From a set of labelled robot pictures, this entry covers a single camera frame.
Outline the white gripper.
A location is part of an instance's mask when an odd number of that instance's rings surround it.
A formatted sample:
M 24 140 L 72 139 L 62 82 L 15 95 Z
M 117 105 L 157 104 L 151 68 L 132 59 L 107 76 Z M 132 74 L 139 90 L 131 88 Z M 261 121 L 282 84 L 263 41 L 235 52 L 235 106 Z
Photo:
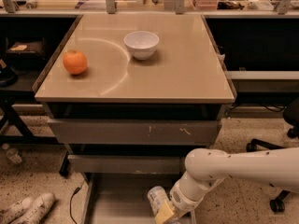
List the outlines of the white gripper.
M 185 185 L 177 181 L 170 190 L 170 200 L 164 201 L 155 216 L 156 224 L 168 224 L 178 219 L 178 213 L 194 210 L 206 195 L 206 188 L 198 184 Z

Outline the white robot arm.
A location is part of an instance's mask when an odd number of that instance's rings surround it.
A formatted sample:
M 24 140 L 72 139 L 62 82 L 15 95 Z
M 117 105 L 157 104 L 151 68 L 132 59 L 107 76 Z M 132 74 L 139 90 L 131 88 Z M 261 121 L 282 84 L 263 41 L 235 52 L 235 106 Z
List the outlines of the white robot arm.
M 185 158 L 185 173 L 170 190 L 155 216 L 156 224 L 168 224 L 194 210 L 207 193 L 226 177 L 248 179 L 271 187 L 298 192 L 299 148 L 282 148 L 228 154 L 197 148 Z

